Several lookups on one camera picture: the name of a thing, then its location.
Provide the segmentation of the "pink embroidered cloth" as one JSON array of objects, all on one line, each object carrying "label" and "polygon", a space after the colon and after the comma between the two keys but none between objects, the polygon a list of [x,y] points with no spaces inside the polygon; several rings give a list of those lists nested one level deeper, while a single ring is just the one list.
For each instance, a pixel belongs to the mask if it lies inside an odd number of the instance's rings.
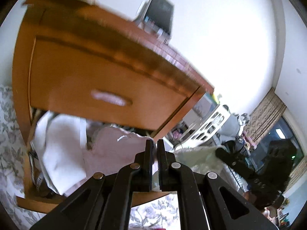
[{"label": "pink embroidered cloth", "polygon": [[146,141],[151,139],[116,127],[100,129],[91,150],[82,151],[86,177],[69,188],[64,195],[71,195],[96,172],[106,176],[117,173],[132,163],[135,155],[145,150]]}]

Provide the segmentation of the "white garment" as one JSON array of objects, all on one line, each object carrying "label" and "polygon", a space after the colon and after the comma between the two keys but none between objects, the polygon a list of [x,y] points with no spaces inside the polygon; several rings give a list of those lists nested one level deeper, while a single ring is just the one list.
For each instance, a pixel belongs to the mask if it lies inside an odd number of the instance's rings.
[{"label": "white garment", "polygon": [[86,120],[47,111],[37,122],[31,141],[49,188],[59,195],[86,178]]}]

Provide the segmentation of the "floral bed sheet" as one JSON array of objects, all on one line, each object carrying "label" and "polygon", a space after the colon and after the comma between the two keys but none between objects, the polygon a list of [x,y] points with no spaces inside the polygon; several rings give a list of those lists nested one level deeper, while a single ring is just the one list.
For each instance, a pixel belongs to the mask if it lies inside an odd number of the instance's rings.
[{"label": "floral bed sheet", "polygon": [[[1,203],[17,229],[29,229],[44,217],[22,209],[17,197],[24,196],[23,141],[13,103],[12,88],[1,85]],[[170,194],[131,210],[130,229],[180,229],[177,195]]]}]

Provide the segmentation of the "white lattice storage rack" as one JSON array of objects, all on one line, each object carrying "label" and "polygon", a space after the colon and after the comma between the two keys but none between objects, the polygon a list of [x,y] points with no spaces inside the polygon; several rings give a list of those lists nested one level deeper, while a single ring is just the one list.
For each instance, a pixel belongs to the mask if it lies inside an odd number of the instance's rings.
[{"label": "white lattice storage rack", "polygon": [[172,150],[197,147],[210,140],[229,117],[228,106],[205,93],[163,139]]}]

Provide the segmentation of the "patterned beige curtain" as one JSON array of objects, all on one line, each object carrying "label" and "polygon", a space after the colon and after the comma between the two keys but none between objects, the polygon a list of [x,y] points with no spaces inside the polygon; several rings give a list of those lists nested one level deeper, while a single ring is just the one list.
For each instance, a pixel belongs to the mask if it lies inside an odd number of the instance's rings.
[{"label": "patterned beige curtain", "polygon": [[271,88],[250,114],[250,122],[244,127],[243,136],[252,147],[269,133],[281,118],[287,106]]}]

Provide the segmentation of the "upper wooden drawer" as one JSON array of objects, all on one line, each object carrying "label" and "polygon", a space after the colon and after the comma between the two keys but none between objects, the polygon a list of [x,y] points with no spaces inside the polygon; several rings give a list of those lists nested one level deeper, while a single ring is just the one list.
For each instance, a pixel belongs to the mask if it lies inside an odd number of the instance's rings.
[{"label": "upper wooden drawer", "polygon": [[166,63],[154,78],[72,44],[37,39],[30,105],[101,122],[157,130],[198,88]]}]

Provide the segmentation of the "wooden nightstand cabinet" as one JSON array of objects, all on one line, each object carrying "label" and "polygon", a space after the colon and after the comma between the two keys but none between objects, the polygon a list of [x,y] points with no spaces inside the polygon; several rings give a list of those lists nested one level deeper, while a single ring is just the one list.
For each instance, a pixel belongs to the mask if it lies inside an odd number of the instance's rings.
[{"label": "wooden nightstand cabinet", "polygon": [[26,0],[12,63],[29,144],[46,111],[166,135],[213,86],[174,48],[82,0]]}]

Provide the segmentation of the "grey box on nightstand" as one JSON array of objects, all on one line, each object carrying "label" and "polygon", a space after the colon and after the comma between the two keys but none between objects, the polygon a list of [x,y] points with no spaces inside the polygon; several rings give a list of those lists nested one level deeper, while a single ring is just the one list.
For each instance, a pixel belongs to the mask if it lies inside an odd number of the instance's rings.
[{"label": "grey box on nightstand", "polygon": [[133,22],[148,34],[168,45],[172,37],[174,4],[169,0],[143,2]]}]

